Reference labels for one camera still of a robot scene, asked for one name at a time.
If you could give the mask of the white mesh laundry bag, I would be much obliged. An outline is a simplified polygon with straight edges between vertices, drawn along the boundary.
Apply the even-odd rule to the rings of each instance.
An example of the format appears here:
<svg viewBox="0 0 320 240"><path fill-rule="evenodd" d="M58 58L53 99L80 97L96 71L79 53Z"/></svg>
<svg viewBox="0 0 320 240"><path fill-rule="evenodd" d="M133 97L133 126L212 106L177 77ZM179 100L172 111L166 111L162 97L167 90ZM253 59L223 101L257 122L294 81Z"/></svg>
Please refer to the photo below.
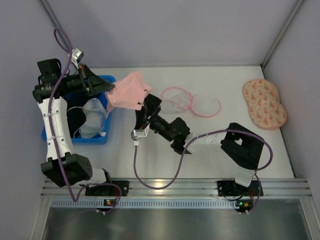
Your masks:
<svg viewBox="0 0 320 240"><path fill-rule="evenodd" d="M190 111L200 118L212 118L221 110L220 100L206 92L192 95L181 87L169 87L160 92L158 97L162 100L161 112L164 114Z"/></svg>

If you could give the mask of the pink bra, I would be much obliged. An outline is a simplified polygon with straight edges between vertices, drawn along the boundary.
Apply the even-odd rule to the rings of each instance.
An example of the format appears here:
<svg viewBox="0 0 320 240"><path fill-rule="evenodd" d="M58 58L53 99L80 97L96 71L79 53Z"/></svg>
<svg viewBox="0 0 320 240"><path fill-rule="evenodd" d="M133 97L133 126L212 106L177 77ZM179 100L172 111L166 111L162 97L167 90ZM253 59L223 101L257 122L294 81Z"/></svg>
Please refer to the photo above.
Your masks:
<svg viewBox="0 0 320 240"><path fill-rule="evenodd" d="M148 85L140 71L132 72L114 83L115 87L105 92L109 110L124 108L140 111L152 87Z"/></svg>

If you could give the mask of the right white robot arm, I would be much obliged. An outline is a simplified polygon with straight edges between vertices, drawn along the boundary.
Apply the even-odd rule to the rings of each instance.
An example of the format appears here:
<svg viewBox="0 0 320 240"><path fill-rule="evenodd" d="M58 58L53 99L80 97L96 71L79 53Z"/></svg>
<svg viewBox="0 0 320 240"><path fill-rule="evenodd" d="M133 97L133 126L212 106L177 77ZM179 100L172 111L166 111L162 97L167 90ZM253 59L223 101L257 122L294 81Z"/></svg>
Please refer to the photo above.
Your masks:
<svg viewBox="0 0 320 240"><path fill-rule="evenodd" d="M230 123L223 130L222 140L216 133L194 134L186 122L177 117L172 122L167 122L159 113L162 101L152 95L138 102L135 110L135 126L131 132L134 144L139 144L139 139L145 138L148 131L160 135L170 143L174 152L181 156L191 155L196 152L222 150L236 164L236 176L233 190L236 193L248 190L252 184L253 176L258 170L261 154L265 145L264 139L238 123Z"/></svg>

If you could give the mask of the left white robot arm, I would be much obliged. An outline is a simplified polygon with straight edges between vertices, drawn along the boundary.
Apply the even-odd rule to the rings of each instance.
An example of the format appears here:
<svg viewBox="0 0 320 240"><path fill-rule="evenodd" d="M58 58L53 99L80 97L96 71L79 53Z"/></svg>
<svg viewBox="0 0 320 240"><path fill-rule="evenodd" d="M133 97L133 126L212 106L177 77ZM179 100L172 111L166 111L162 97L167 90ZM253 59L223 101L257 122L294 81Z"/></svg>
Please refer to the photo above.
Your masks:
<svg viewBox="0 0 320 240"><path fill-rule="evenodd" d="M115 84L95 75L85 64L75 75L63 74L56 58L39 61L37 66L40 76L32 95L42 114L47 142L42 173L58 187L109 183L106 170L93 168L87 157L75 152L67 121L67 97L76 93L95 96Z"/></svg>

